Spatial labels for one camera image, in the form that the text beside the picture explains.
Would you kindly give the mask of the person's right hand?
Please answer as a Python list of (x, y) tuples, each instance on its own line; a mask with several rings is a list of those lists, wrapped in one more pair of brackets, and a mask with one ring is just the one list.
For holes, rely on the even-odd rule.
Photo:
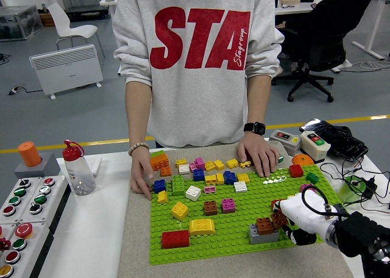
[(132, 152), (131, 158), (130, 188), (134, 193), (144, 194), (151, 200), (151, 182), (154, 178), (154, 171), (150, 165), (151, 154), (148, 148), (140, 146)]

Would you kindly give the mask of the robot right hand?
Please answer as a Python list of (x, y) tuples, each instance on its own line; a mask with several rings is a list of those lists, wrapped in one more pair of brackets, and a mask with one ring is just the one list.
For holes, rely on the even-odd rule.
[(313, 244), (320, 236), (334, 248), (338, 247), (335, 234), (337, 209), (330, 205), (319, 188), (308, 186), (302, 192), (277, 203), (277, 207), (298, 229), (283, 226), (285, 234), (298, 245)]

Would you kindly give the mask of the person's left hand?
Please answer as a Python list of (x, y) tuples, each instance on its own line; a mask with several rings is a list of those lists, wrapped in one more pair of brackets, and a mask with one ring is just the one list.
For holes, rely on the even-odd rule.
[(240, 162), (246, 162), (247, 156), (252, 159), (257, 173), (269, 177), (276, 170), (280, 157), (276, 148), (270, 146), (261, 135), (245, 132), (237, 146)]

